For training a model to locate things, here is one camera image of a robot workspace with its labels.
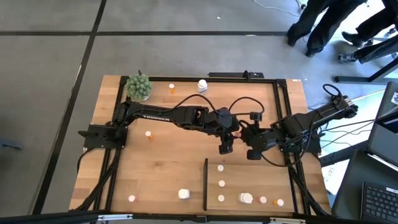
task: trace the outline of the black pants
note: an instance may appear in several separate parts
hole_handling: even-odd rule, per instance
[[[396,14],[393,10],[385,8],[365,20],[356,28],[359,38],[368,41],[383,29],[396,23]]]
[[[329,7],[307,42],[308,51],[321,52],[341,22],[364,2],[365,0],[309,0],[298,22],[290,27],[287,37],[299,39],[309,34],[318,15]]]
[[[398,52],[398,35],[379,44],[359,49],[354,54],[360,63],[365,63],[395,52]]]

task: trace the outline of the black shoe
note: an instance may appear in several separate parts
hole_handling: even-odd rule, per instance
[[[305,56],[313,57],[315,54],[316,54],[316,52],[307,51],[307,53],[305,53]]]
[[[286,37],[287,37],[287,44],[291,47],[294,47],[294,45],[296,44],[298,38],[294,37],[293,34],[293,29],[294,29],[294,25],[290,26],[289,30],[286,33]]]
[[[355,47],[363,47],[365,44],[365,42],[359,38],[358,34],[349,34],[347,32],[342,32],[341,34],[343,34],[344,39],[351,42]]]
[[[356,58],[355,54],[339,54],[338,55],[338,63],[348,63],[348,62],[356,62],[358,58]]]

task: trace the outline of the plastic bottle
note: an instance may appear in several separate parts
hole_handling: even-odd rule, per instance
[[[199,80],[198,82],[198,92],[204,93],[207,90],[207,82],[206,80]]]

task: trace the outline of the white label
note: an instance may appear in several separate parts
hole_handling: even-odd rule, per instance
[[[398,93],[394,93],[394,96],[392,96],[391,102],[398,105]]]
[[[398,194],[398,190],[394,190],[394,189],[391,189],[389,187],[386,187],[386,191],[390,191],[392,193]]]

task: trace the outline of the desk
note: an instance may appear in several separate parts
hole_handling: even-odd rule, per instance
[[[94,110],[92,122],[104,124],[113,115],[120,76],[104,76]],[[186,96],[197,93],[195,82],[173,82],[175,93],[169,91],[170,82],[153,82],[153,92],[145,102],[149,105],[173,107]],[[287,80],[287,89],[293,113],[306,113],[307,104],[300,80]],[[267,127],[277,121],[275,97],[272,85],[263,83],[223,83],[208,82],[205,96],[216,108],[229,106],[241,96],[253,96],[266,108],[261,126]],[[192,98],[186,105],[208,106],[201,98]],[[233,112],[257,111],[259,106],[251,101],[241,101]],[[148,140],[144,133],[152,131],[154,139]],[[234,143],[234,152],[228,155],[218,154],[220,140],[206,134],[186,131],[173,124],[160,121],[138,119],[129,127],[126,147],[122,150],[116,185],[112,200],[112,212],[124,213],[163,213],[163,214],[196,214],[196,215],[280,215],[291,216],[288,212],[258,212],[231,210],[203,210],[203,162],[205,158],[219,164],[229,165],[271,165],[265,161],[249,161],[246,159],[248,149],[241,141]],[[283,164],[283,156],[277,148],[265,153],[269,159]],[[104,149],[95,149],[81,161],[80,171],[70,203],[76,208],[89,195],[97,184],[103,161]],[[325,184],[320,163],[312,154],[302,158],[307,188],[320,203],[324,210],[330,212]],[[190,189],[189,200],[179,200],[179,189]],[[108,187],[105,186],[100,208]],[[128,202],[129,195],[137,197],[136,202]],[[302,199],[296,187],[298,211],[303,212]],[[291,192],[286,192],[287,200],[291,200]]]

